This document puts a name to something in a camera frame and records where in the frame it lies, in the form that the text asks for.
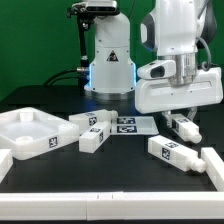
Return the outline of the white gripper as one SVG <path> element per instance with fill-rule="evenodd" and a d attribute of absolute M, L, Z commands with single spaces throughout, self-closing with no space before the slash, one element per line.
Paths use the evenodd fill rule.
<path fill-rule="evenodd" d="M 172 124 L 171 111 L 190 108 L 187 118 L 197 114 L 196 106 L 220 103 L 223 99 L 221 68 L 199 70 L 189 84 L 172 85 L 170 78 L 177 71 L 173 60 L 156 60 L 140 67 L 140 80 L 135 89 L 135 108 L 141 114 L 162 112 L 167 125 Z"/>

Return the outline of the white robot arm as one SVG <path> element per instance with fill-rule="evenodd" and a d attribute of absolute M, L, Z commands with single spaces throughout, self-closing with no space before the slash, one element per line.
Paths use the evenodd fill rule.
<path fill-rule="evenodd" d="M 95 58 L 85 91 L 111 98 L 133 93 L 142 114 L 194 108 L 221 102 L 221 69 L 197 63 L 197 52 L 214 36 L 210 0 L 156 0 L 141 22 L 141 42 L 156 60 L 140 68 L 130 58 L 129 20 L 110 15 L 114 0 L 86 0 L 95 16 Z"/>

